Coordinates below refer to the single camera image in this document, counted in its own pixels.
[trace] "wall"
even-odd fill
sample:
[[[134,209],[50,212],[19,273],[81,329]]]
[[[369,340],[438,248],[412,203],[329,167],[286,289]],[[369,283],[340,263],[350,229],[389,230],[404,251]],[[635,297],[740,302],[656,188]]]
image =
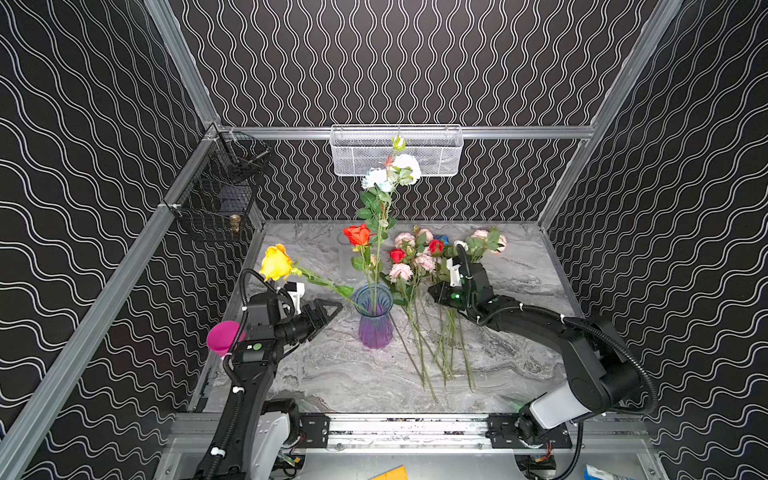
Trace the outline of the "wall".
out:
[[[141,0],[0,0],[0,437],[204,126]],[[204,362],[244,247],[176,227],[27,478],[150,478]]]
[[[768,10],[685,2],[550,236],[660,386],[671,478],[768,475]]]
[[[222,122],[256,127],[586,125],[656,2],[170,3]],[[356,180],[333,176],[327,147],[276,149],[266,218],[354,218]],[[573,150],[468,142],[458,177],[423,181],[397,207],[410,220],[536,221]]]

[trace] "orange paper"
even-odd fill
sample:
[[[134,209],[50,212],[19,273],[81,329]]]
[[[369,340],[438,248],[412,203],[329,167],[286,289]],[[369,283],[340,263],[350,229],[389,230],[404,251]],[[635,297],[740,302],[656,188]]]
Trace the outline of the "orange paper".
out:
[[[398,467],[371,480],[408,480],[408,475],[406,475],[406,467]]]

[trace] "pink cup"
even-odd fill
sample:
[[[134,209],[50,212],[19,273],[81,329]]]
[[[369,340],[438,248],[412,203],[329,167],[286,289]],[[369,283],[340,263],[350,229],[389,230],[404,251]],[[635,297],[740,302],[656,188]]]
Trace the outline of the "pink cup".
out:
[[[208,332],[208,337],[205,343],[208,348],[216,352],[218,356],[224,356],[229,352],[230,345],[232,345],[235,335],[237,335],[237,329],[240,327],[238,322],[228,320],[226,322],[218,323],[214,328]],[[240,334],[240,341],[245,340],[245,332]]]

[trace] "gray marble surface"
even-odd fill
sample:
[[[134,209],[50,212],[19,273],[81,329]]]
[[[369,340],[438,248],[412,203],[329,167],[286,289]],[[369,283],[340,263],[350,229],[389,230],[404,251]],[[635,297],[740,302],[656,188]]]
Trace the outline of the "gray marble surface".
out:
[[[400,223],[393,231],[410,231],[413,223]],[[338,283],[352,284],[339,265],[337,237],[340,223],[271,223],[267,226],[260,259],[275,243],[286,246],[295,262],[324,273]],[[469,223],[422,223],[435,234],[460,239],[491,225]],[[505,252],[486,253],[483,264],[496,293],[514,296],[523,303],[545,306],[572,315],[563,286],[533,224],[506,223],[497,226],[506,236]],[[388,240],[389,249],[392,239]],[[364,284],[362,277],[357,285]],[[258,291],[250,285],[251,293]],[[306,285],[305,299],[332,299],[321,286]],[[439,319],[431,298],[424,294],[422,332],[428,341],[439,337]],[[400,307],[392,310],[406,346],[415,352],[413,335]],[[476,388],[470,390],[466,369],[457,350],[455,379],[443,385],[435,365],[428,371],[438,402],[432,398],[410,363],[397,334],[384,349],[371,350],[357,336],[359,315],[347,304],[344,310],[309,344],[302,345],[277,370],[270,397],[293,397],[304,412],[516,412],[564,379],[561,357],[554,351],[511,333],[497,333],[460,319]],[[219,412],[229,390],[227,377],[219,372],[213,381],[207,412]]]

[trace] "white mesh basket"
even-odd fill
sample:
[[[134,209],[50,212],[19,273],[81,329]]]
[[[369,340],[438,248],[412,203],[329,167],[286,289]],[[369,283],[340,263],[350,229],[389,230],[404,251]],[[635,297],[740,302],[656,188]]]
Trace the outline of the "white mesh basket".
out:
[[[458,173],[464,138],[458,125],[333,125],[333,170],[341,177],[361,177],[384,165],[392,154],[392,139],[406,140],[404,154],[416,157],[425,177]]]

